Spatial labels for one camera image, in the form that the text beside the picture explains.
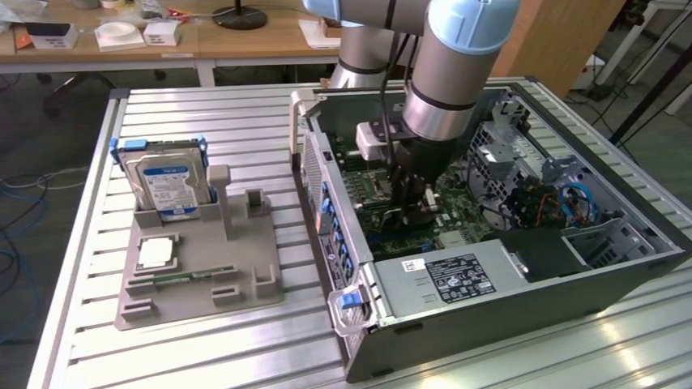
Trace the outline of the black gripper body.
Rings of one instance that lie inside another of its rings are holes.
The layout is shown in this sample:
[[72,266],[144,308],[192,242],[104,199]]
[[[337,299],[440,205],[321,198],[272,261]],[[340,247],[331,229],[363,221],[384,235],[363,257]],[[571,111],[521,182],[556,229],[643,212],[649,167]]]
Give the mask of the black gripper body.
[[440,211],[436,183],[449,167],[456,146],[453,139],[411,138],[400,141],[389,175],[392,206],[399,209],[396,227],[419,227],[432,220],[432,213]]

